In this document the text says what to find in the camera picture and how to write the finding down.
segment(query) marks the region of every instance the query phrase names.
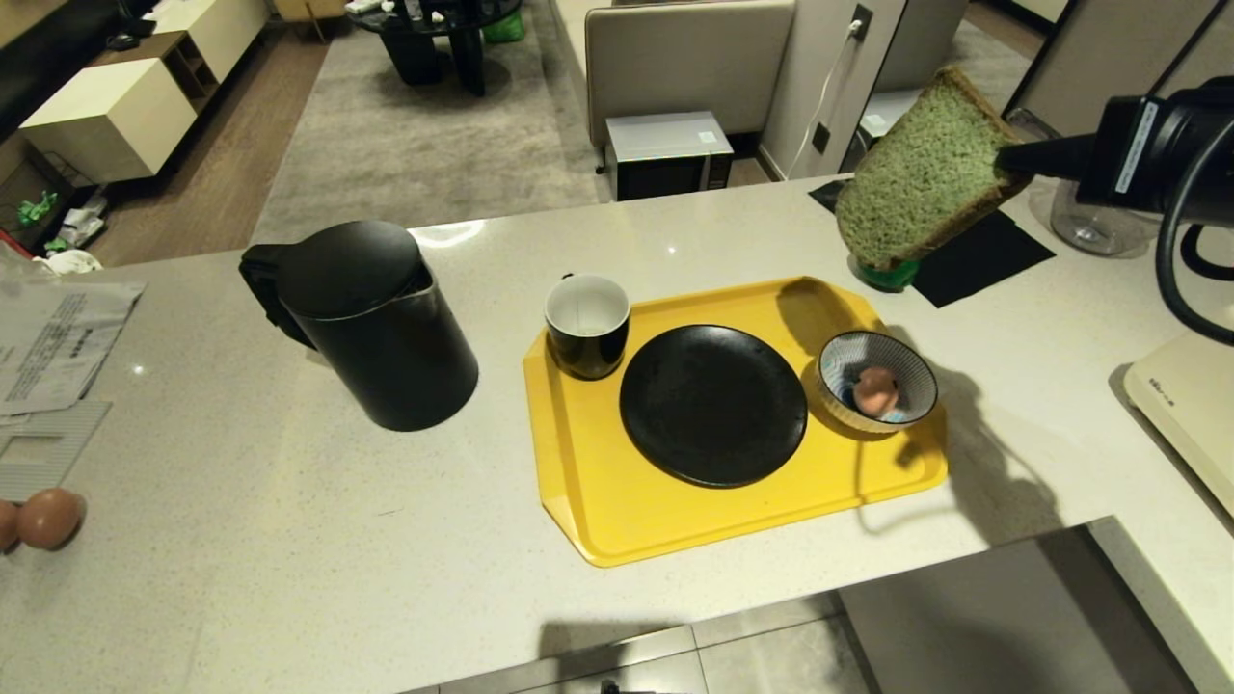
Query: black cable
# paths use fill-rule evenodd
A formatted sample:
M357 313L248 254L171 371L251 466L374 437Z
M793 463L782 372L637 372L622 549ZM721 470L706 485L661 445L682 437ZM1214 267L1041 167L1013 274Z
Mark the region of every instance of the black cable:
M1170 312L1182 321L1182 325L1199 335L1227 345L1234 345L1234 330L1217 325L1199 315L1178 294L1178 283L1174 275L1174 247L1175 237L1178 233L1178 222L1182 219L1182 209L1187 204L1187 198L1191 196L1191 189L1196 185L1204 167L1208 165L1208 161L1232 136L1234 136L1234 119L1222 126L1222 130L1187 164L1187 169L1178 182L1178 188L1175 189L1170 200L1170 206L1166 207L1165 216L1161 217L1161 235L1157 238L1156 253L1157 288L1161 290L1161 299L1165 300Z
M1178 248L1182 264L1187 265L1187 269L1199 277L1215 279L1217 282L1234 282L1234 268L1218 265L1217 263L1206 261L1199 254L1199 233L1202 231L1204 231L1204 225L1193 224L1187 230L1187 233L1182 235L1182 246Z

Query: green bread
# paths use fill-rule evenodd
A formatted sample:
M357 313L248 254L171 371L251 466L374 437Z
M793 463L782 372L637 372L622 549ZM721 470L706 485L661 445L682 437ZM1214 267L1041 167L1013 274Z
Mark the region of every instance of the green bread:
M1019 140L964 74L943 68L840 191L840 236L863 264L919 261L1024 189L995 167Z

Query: coffee table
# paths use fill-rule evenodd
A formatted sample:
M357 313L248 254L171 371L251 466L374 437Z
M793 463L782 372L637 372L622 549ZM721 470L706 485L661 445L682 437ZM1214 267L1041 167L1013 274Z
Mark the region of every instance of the coffee table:
M423 19L413 20L407 15L404 1L395 0L391 12L375 10L363 15L348 14L347 17L355 26L381 37L399 77L407 84L436 84L442 80L433 37L448 36L459 82L471 94L484 96L484 44L480 28L508 17L522 4L523 0L460 0L448 6L424 2ZM433 23L429 20L432 9L445 20Z

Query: wall outlet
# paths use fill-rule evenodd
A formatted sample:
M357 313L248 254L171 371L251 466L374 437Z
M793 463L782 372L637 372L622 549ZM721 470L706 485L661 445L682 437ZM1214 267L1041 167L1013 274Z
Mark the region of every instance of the wall outlet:
M856 30L853 38L863 41L868 31L870 31L870 22L874 21L874 10L866 7L858 2L856 10L853 10L853 21L861 21L861 28Z
M823 123L818 123L814 127L814 137L810 141L810 143L814 146L816 152L822 154L823 149L827 149L827 141L830 138L832 133L827 130L827 127Z

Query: robotic arm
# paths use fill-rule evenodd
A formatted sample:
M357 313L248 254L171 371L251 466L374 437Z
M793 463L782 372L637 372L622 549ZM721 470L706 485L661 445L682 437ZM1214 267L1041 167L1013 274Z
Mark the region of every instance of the robotic arm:
M1234 283L1234 268L1206 261L1198 249L1203 225L1234 227L1234 77L1169 99L1111 99L1097 132L1004 147L997 164L1080 182L1079 203L1164 215L1156 248L1161 298L1187 327L1234 345L1234 330L1182 299L1174 272L1177 227L1187 220L1183 263L1202 277Z

